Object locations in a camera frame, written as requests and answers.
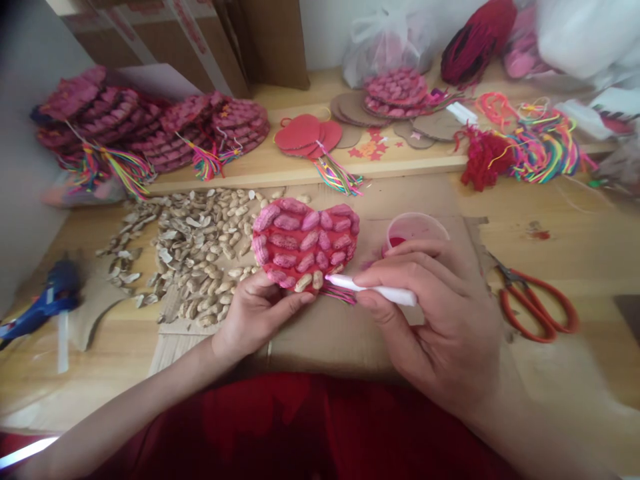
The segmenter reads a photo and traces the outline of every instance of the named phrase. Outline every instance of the red paper heart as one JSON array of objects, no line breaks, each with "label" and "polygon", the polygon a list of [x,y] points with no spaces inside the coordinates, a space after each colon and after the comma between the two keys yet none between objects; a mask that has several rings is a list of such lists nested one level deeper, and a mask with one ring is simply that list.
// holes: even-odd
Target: red paper heart
[{"label": "red paper heart", "polygon": [[322,157],[325,152],[329,152],[335,148],[340,139],[342,138],[342,127],[340,124],[334,121],[326,121],[320,124],[322,147],[317,146],[312,152],[307,154],[307,158],[310,160]]},{"label": "red paper heart", "polygon": [[[274,201],[253,223],[255,258],[267,276],[293,291],[318,291],[327,273],[353,258],[360,218],[346,204],[316,211],[293,198]],[[300,280],[309,283],[302,288]]]},{"label": "red paper heart", "polygon": [[302,147],[296,150],[282,150],[282,153],[286,155],[290,155],[292,157],[301,157],[307,158],[307,156],[318,149],[318,141],[323,142],[325,139],[325,131],[322,129],[322,124],[320,124],[320,138],[317,141],[313,142],[306,147]]},{"label": "red paper heart", "polygon": [[313,115],[298,115],[275,134],[275,143],[280,150],[298,150],[320,138],[320,120]]}]

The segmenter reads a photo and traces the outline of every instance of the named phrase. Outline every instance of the red yarn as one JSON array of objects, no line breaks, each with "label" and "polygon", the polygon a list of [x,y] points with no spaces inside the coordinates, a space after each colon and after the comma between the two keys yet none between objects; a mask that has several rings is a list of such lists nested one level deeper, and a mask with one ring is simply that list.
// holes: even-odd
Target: red yarn
[{"label": "red yarn", "polygon": [[460,85],[479,79],[509,39],[516,14],[513,0],[489,0],[478,8],[442,54],[442,80]]},{"label": "red yarn", "polygon": [[469,139],[469,161],[460,177],[464,185],[472,182],[476,191],[483,191],[485,186],[494,186],[498,175],[506,173],[515,163],[509,143],[490,130],[483,132],[467,125],[466,130],[455,134],[455,150],[460,147],[460,134]]}]

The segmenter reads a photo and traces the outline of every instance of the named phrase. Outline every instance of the table surface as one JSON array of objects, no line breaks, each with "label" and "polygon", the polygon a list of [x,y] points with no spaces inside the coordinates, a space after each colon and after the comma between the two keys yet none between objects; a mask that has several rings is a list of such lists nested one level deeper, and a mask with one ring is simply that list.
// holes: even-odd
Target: table surface
[{"label": "table surface", "polygon": [[[283,95],[281,102],[294,105],[297,95],[304,93]],[[559,428],[586,441],[620,474],[638,475],[640,347],[613,296],[640,294],[640,213],[564,178],[548,185],[500,179],[484,193],[463,187],[458,174],[448,178],[463,215],[488,217],[481,238],[489,250],[504,264],[558,287],[580,315],[576,335],[562,335],[552,345],[521,338],[510,345],[528,391]],[[122,216],[120,206],[74,210],[21,288],[12,314],[39,293],[64,250],[102,248]],[[530,236],[533,222],[549,231],[548,240]],[[145,247],[136,271],[155,271],[149,248],[154,234],[149,228],[131,244]],[[500,287],[495,273],[488,281],[494,291]],[[133,286],[142,287],[142,279]],[[54,324],[15,341],[0,353],[0,427],[64,431],[144,379],[157,342],[158,310],[158,304],[136,309],[132,300],[114,307],[100,321],[90,350],[70,352],[64,375],[54,372]]]}]

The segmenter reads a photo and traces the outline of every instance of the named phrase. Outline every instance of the right hand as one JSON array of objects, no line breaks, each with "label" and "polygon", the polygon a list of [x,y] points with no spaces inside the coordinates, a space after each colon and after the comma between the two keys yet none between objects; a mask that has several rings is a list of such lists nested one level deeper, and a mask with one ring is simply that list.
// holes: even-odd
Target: right hand
[{"label": "right hand", "polygon": [[424,325],[409,325],[398,306],[373,290],[358,292],[380,328],[395,368],[444,410],[462,418],[491,403],[499,389],[501,316],[477,267],[450,242],[412,240],[354,277],[361,287],[399,287],[418,298]]}]

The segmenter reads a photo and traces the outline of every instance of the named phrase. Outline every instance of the red-handled scissors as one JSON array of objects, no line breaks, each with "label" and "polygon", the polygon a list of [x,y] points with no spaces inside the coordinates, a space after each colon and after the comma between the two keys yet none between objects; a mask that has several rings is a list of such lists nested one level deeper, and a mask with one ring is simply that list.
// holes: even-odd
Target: red-handled scissors
[{"label": "red-handled scissors", "polygon": [[[578,313],[576,312],[573,304],[569,301],[560,290],[552,287],[550,284],[543,282],[540,279],[530,277],[524,273],[518,272],[513,269],[506,268],[500,261],[493,257],[498,269],[502,272],[505,279],[505,288],[500,290],[500,305],[502,310],[507,316],[507,320],[512,324],[516,330],[520,331],[522,335],[529,339],[540,343],[551,343],[557,338],[557,332],[562,333],[574,333],[578,330],[580,320],[578,319]],[[518,290],[514,283],[520,283],[522,291]],[[560,325],[556,320],[550,316],[547,309],[544,307],[538,296],[533,292],[529,283],[537,285],[538,287],[549,292],[558,302],[562,305],[562,308],[567,315],[567,326]],[[544,337],[538,337],[526,330],[518,322],[513,310],[509,304],[509,294],[512,294],[516,300],[518,300],[531,314],[534,316],[545,331]]]}]

